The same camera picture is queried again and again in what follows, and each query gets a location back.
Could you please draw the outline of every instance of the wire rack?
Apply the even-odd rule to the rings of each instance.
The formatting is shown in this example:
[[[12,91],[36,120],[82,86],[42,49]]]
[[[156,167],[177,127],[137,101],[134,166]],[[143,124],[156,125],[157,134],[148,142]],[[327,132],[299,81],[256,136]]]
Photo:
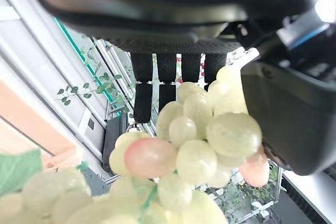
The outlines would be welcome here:
[[[237,170],[224,188],[215,189],[201,185],[198,190],[209,194],[219,205],[229,224],[239,224],[262,213],[279,200],[282,168],[270,161],[268,184],[255,188],[246,184]]]

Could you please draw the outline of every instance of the orange panel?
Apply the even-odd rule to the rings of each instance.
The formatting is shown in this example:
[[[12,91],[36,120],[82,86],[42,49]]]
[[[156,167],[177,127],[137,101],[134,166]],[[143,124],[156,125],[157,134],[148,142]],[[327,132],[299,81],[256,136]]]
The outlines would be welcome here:
[[[0,115],[3,118],[54,155],[75,147],[21,99],[0,81]]]

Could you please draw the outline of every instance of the grape bunch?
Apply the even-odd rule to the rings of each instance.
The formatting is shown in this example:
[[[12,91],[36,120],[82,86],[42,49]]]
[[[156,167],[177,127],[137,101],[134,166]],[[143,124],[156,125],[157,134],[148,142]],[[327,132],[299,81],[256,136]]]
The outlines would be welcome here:
[[[252,186],[269,176],[239,71],[221,69],[208,92],[183,83],[177,96],[159,114],[157,138],[127,132],[117,139],[109,163],[122,177],[108,194],[91,197],[75,169],[39,173],[0,198],[0,224],[226,224],[216,202],[195,188],[225,187],[235,167]]]
[[[141,223],[227,223],[215,202],[194,189],[225,187],[235,167],[255,187],[269,177],[261,129],[248,115],[239,70],[221,69],[208,92],[185,82],[177,96],[159,113],[157,138],[128,132],[117,139],[109,161],[124,177],[110,195],[126,205],[136,195]],[[160,178],[157,184],[153,178]]]

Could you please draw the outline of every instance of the grape stem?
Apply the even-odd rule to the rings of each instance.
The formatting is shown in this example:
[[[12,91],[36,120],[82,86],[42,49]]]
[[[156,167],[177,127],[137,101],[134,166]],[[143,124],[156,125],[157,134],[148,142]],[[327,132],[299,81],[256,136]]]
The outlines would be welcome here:
[[[149,204],[151,202],[151,200],[156,196],[156,194],[158,193],[158,189],[157,189],[157,185],[154,186],[153,190],[151,191],[151,193],[148,195],[148,198],[146,199],[145,203],[142,205],[141,210],[144,212],[147,208],[149,208]]]
[[[142,224],[142,218],[143,218],[143,214],[146,211],[147,208],[149,208],[149,204],[151,202],[151,200],[156,196],[156,194],[158,193],[158,189],[157,189],[157,185],[154,186],[154,188],[152,189],[151,193],[148,195],[146,201],[144,202],[144,204],[141,207],[141,216],[139,218],[139,224]]]

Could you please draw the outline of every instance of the pink grape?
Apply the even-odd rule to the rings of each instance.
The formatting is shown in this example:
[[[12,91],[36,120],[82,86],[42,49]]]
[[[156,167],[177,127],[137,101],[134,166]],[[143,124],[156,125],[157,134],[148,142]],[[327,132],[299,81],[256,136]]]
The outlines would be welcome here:
[[[246,162],[239,167],[239,172],[246,183],[254,187],[261,187],[268,183],[269,164],[265,154],[254,162]]]
[[[155,138],[144,138],[128,147],[124,160],[131,174],[155,178],[173,173],[176,155],[177,150],[172,144]]]

